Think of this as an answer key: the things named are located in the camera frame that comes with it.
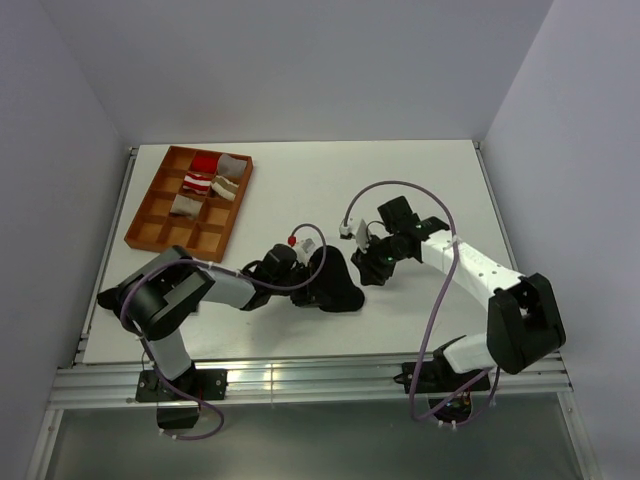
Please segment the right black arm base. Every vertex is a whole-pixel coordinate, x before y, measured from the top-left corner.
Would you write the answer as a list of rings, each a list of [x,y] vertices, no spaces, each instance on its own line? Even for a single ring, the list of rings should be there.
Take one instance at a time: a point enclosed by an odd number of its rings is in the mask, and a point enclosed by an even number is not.
[[[414,362],[405,362],[401,365],[400,373],[393,377],[396,384],[402,385],[406,394],[410,391],[411,380],[415,369]],[[449,394],[466,382],[472,380],[481,370],[458,374],[443,361],[432,360],[424,362],[417,381],[416,392],[419,394],[446,393]],[[458,396],[450,400],[441,410],[435,414],[438,421],[448,424],[468,420],[473,412],[472,393],[491,390],[491,383],[487,375],[478,380]]]

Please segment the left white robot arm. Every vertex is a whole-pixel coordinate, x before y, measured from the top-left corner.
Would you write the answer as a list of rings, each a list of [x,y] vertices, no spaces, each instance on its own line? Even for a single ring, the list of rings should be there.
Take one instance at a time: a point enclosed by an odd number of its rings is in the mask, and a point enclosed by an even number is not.
[[[172,399],[183,399],[193,391],[195,375],[180,325],[200,302],[255,310],[274,295],[289,296],[310,286],[321,268],[300,263],[283,244],[275,245],[252,271],[227,270],[173,246],[116,287],[112,310],[126,330],[141,338],[161,373],[159,388]]]

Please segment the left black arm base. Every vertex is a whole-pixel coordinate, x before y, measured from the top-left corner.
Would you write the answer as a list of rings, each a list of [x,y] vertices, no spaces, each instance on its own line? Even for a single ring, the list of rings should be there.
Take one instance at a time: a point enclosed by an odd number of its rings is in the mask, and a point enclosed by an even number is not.
[[[183,432],[194,428],[206,411],[212,411],[212,401],[225,398],[227,389],[225,369],[197,369],[190,367],[174,380],[162,380],[152,369],[140,373],[135,402],[156,404],[156,423],[169,432]]]

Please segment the beige red sock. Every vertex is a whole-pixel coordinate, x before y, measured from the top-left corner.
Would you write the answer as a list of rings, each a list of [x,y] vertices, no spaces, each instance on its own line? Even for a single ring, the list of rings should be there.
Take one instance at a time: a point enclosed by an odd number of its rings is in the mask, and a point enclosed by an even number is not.
[[[177,195],[172,203],[169,213],[175,216],[196,220],[199,216],[203,202],[184,195]]]

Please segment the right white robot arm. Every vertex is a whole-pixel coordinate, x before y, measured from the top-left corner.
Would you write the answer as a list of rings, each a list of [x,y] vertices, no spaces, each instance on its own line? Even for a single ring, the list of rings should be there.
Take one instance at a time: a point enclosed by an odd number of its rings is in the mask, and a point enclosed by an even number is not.
[[[441,219],[421,219],[405,197],[378,208],[387,232],[378,237],[362,221],[351,257],[364,286],[383,286],[396,264],[413,259],[451,275],[487,312],[486,331],[463,336],[434,354],[435,383],[452,390],[468,372],[499,368],[517,374],[566,343],[550,281],[539,273],[526,276],[498,264],[463,242]]]

